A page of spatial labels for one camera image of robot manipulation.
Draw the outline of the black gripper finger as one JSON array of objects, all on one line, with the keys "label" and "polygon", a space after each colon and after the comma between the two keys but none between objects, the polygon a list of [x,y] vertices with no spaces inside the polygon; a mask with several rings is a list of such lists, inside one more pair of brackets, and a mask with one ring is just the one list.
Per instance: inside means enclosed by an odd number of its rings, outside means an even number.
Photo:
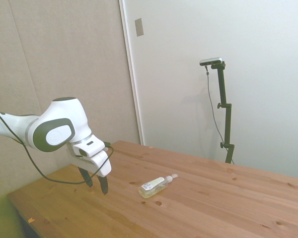
[{"label": "black gripper finger", "polygon": [[92,187],[93,186],[93,181],[91,179],[91,176],[89,175],[88,171],[82,168],[78,168],[80,174],[82,175],[84,182],[89,186]]},{"label": "black gripper finger", "polygon": [[104,176],[104,177],[97,176],[97,178],[99,180],[102,193],[104,195],[106,195],[108,193],[108,190],[109,190],[107,176]]}]

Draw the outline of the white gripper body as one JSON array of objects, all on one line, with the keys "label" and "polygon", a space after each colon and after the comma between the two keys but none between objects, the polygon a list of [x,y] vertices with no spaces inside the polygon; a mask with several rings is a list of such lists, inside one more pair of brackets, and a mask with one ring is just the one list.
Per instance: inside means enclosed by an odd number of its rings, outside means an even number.
[{"label": "white gripper body", "polygon": [[71,154],[70,162],[75,166],[103,178],[111,172],[111,164],[104,151],[105,143],[94,135],[67,143],[67,148]]}]

